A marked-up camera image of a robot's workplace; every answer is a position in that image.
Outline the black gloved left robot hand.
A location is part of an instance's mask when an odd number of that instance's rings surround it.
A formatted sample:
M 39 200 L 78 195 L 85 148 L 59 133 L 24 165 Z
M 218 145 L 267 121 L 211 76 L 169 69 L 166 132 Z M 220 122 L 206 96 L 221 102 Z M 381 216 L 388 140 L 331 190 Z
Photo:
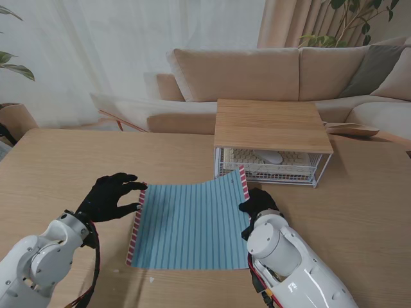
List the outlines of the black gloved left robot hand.
M 91 191 L 77 208 L 75 214 L 86 217 L 93 223 L 120 219 L 141 208 L 141 204 L 133 202 L 118 206 L 121 197 L 132 191 L 145 191 L 148 186 L 137 181 L 136 175 L 116 173 L 97 179 Z

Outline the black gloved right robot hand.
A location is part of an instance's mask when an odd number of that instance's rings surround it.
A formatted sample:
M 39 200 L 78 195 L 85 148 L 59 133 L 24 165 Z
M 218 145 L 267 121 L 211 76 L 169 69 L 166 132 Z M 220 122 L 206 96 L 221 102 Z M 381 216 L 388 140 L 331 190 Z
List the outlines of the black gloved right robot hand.
M 249 199 L 239 204 L 239 210 L 247 213 L 253 221 L 260 212 L 268 209 L 279 211 L 271 195 L 257 187 L 249 190 Z

